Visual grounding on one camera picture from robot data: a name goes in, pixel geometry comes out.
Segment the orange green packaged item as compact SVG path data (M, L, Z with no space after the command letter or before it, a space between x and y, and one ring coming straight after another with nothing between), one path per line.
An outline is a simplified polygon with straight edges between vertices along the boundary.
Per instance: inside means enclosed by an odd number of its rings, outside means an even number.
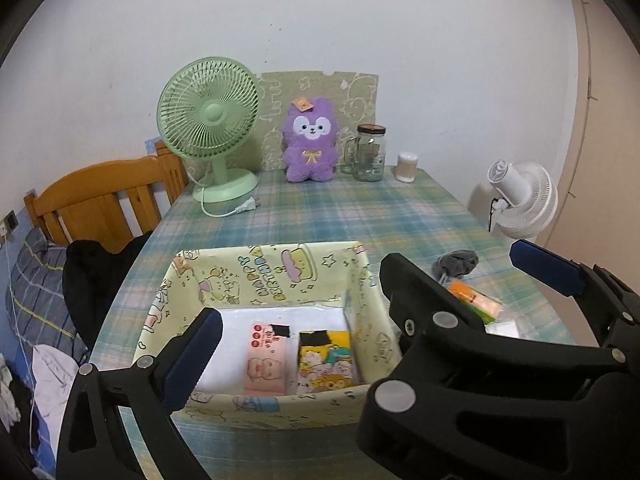
M502 305L498 301L483 295L462 281L451 281L447 289L457 300L474 311L485 325L495 322L502 310Z

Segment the yellow cartoon sock pack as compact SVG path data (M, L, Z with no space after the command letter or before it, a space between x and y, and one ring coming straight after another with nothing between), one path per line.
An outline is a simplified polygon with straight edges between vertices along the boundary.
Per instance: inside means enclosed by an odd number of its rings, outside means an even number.
M356 363L347 330L310 330L299 334L298 394L342 390L356 385Z

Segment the pink cartoon sock pack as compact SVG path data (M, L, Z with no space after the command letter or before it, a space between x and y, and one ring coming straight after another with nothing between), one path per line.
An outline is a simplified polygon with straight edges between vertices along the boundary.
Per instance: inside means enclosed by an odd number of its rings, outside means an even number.
M250 329L243 392L246 396L282 396L288 374L290 326L255 322Z

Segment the white clothes on bed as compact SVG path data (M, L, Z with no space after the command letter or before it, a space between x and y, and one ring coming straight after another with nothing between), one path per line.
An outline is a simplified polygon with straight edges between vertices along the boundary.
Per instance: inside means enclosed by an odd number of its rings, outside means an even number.
M32 349L32 365L27 370L27 378L35 381L30 392L37 412L47 427L48 442L53 453L58 452L66 403L78 370L76 361L57 348L36 344ZM27 401L26 414L23 415L18 408L18 393L12 393L11 386L18 386L18 376L2 356L1 425L5 430L16 429L20 422L27 422L30 414L30 401Z

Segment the beige wooden door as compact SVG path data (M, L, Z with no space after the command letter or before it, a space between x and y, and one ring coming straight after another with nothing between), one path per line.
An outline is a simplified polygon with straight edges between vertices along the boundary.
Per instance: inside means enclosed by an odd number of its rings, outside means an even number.
M542 246L604 266L639 287L639 53L603 0L572 0L578 86L559 180L559 210Z

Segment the white standing fan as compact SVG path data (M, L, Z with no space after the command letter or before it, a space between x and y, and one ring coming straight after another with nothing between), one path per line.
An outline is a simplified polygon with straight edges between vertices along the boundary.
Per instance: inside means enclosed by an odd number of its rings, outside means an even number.
M553 220L559 205L550 174L536 162L494 162L487 180L497 196L491 200L488 231L519 240L535 238Z

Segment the blue plaid pillow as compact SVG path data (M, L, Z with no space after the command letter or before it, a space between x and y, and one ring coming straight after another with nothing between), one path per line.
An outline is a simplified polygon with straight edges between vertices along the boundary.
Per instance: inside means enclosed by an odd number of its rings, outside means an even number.
M45 344L81 364L89 350L64 300L65 261L65 246L50 242L42 229L31 229L11 268L6 312L10 327L28 356L32 348Z

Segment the black garment on bed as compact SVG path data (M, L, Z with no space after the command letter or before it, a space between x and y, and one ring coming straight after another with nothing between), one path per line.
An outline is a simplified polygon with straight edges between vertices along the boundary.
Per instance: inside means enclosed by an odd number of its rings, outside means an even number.
M111 305L152 232L135 237L120 252L96 240L75 240L66 248L63 297L78 335L92 350Z

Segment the yellow cartoon storage box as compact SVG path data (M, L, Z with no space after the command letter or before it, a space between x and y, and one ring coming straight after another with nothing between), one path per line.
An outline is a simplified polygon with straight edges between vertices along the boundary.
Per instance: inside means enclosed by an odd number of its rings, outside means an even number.
M172 258L142 325L137 356L157 356L201 310L222 318L222 336L184 414L243 429L352 424L372 382L390 374L400 352L375 268L364 247L347 242L186 249ZM255 322L290 326L282 396L246 396L243 379ZM301 332L347 330L357 385L298 394Z

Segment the plaid tablecloth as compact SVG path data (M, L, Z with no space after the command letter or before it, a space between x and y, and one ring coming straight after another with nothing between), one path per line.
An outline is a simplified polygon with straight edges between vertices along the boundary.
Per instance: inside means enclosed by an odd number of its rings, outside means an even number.
M372 263L399 252L429 269L446 252L472 249L472 283L501 300L529 339L570 342L570 333L535 283L511 266L509 245L428 174L410 184L392 177L364 183L339 174L326 183L293 184L280 171L259 177L258 208L208 218L190 194L165 214L120 286L92 352L102 370L130 365L143 322L172 257L189 248L358 240ZM362 454L351 426L244 430L175 414L180 434L215 479L383 479Z

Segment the wooden bed headboard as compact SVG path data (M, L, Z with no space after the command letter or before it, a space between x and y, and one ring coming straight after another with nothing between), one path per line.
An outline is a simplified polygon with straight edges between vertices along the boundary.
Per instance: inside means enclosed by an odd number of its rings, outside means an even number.
M146 233L160 224L153 186L163 185L173 203L188 183L181 159L162 141L155 143L155 149L154 155L76 170L41 194L27 193L24 203L32 224L58 245L96 240L109 252L120 252L134 234L119 196L126 197L138 227Z

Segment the cotton swab container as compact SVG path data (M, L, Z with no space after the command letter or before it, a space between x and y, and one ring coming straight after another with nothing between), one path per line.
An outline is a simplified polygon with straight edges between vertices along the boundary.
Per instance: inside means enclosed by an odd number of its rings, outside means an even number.
M412 183L416 180L418 170L418 155L410 152L400 152L397 156L397 165L394 170L395 178L404 183Z

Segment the glass mason jar mug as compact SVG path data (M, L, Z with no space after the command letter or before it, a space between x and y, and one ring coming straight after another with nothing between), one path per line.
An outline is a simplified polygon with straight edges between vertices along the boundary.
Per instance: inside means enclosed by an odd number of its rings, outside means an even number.
M345 142L343 171L361 182L378 182L384 177L386 128L360 124Z

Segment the purple plush toy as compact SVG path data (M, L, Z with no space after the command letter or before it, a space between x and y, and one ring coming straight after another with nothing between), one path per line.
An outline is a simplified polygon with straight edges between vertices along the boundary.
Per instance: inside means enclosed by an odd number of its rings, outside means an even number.
M336 147L338 123L331 100L318 96L310 100L310 105L309 110L288 106L282 127L288 182L329 181L340 159Z

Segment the patterned cardboard backdrop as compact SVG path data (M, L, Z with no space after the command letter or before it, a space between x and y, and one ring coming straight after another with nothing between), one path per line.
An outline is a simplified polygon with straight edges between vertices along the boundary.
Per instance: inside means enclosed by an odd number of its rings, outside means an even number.
M247 148L247 166L255 170L283 167L282 126L288 107L301 96L331 100L338 122L337 146L344 152L346 140L363 122L375 121L378 76L375 74L296 70L263 73L258 77L260 115Z

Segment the green desk fan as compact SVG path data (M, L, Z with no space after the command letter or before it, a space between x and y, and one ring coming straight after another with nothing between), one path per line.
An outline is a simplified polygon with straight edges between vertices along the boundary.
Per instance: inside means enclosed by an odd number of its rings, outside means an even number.
M226 157L248 139L258 113L256 77L232 58L200 58L165 84L156 108L158 132L175 155L206 165L204 176L193 180L200 205L236 200L256 188L254 172L229 168Z

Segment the wall power outlet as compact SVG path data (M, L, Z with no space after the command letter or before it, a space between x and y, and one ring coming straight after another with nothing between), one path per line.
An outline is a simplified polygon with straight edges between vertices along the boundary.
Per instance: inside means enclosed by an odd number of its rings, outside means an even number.
M11 210L1 221L1 235L8 236L13 233L13 231L17 228L18 221L17 216L13 210Z

